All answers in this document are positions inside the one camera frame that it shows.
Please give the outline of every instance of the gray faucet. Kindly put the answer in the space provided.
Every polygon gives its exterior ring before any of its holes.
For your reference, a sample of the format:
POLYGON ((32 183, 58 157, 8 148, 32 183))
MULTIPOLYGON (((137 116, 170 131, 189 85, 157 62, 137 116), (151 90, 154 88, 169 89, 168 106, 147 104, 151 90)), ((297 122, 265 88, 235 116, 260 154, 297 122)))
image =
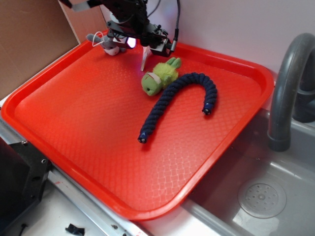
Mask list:
POLYGON ((292 117, 315 120, 315 36, 310 33, 293 40, 280 67, 269 117, 270 149, 289 149, 292 117))

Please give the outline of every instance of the drain cover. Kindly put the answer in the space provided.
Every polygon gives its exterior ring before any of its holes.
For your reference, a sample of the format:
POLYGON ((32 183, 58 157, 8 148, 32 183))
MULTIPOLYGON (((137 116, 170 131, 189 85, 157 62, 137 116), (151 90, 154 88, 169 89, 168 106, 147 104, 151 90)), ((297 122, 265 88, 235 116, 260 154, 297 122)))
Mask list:
POLYGON ((286 195, 278 183, 267 178, 255 178, 241 186, 238 201, 249 215, 266 219, 278 215, 284 209, 286 195))

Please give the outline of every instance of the gray sink basin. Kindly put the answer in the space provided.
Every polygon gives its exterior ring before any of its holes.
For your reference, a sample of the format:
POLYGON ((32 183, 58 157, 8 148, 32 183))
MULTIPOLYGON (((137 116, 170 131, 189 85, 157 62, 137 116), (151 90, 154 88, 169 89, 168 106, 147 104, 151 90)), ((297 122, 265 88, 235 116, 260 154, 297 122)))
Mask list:
POLYGON ((293 121, 290 149, 273 152, 268 117, 255 116, 189 199, 225 235, 315 235, 315 128, 293 121))

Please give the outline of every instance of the red tray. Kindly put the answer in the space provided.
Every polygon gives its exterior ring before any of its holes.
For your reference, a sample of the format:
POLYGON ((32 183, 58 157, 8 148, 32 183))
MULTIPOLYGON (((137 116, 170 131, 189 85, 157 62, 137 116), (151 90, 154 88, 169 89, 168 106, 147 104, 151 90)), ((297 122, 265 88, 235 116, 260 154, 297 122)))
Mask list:
MULTIPOLYGON (((173 56, 182 58, 180 75, 208 75, 218 100, 205 116, 204 88, 184 88, 146 144, 137 138, 159 95, 142 91, 140 46, 109 56, 83 43, 14 92, 2 116, 116 213, 161 216, 184 200, 274 87, 271 73, 248 61, 184 44, 173 56)), ((146 71, 167 60, 149 58, 146 71)))

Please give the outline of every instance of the green plush toy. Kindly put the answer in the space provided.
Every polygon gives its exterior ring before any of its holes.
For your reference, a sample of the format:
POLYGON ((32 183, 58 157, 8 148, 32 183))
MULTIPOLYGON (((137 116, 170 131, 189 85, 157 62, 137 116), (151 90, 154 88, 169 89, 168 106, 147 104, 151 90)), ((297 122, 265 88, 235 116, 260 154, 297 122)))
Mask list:
POLYGON ((159 63, 153 68, 153 72, 147 72, 141 81, 144 92, 149 96, 158 94, 161 89, 165 89, 170 83, 178 78, 176 69, 180 68, 182 60, 171 58, 166 63, 159 63))

